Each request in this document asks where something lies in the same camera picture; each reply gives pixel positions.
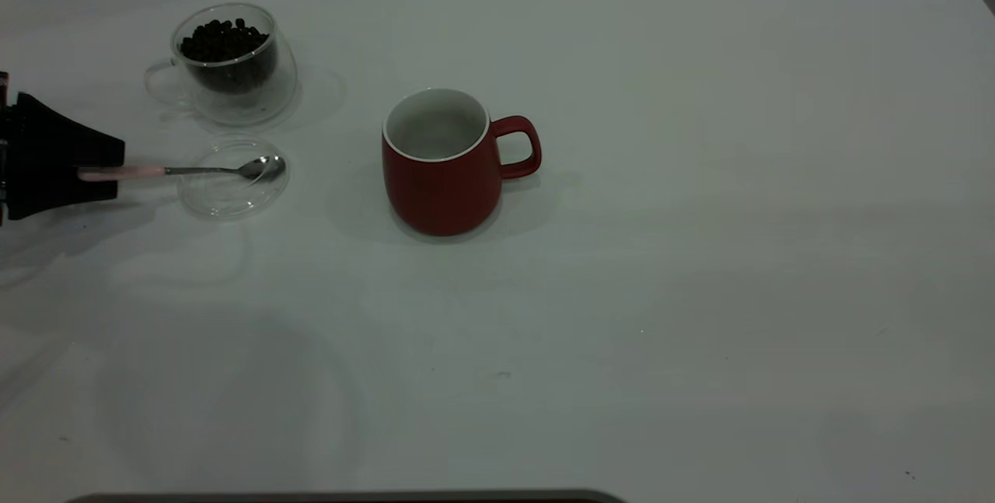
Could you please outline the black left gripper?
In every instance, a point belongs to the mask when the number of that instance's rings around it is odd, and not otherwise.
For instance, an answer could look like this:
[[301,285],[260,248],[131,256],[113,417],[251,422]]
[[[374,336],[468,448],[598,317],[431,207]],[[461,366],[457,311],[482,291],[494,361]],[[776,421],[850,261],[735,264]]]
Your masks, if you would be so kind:
[[40,170],[8,176],[9,74],[1,72],[1,223],[65,206],[112,201],[118,183],[81,180],[64,167],[118,167],[127,146],[122,139],[62,116],[29,93],[11,105],[11,170]]

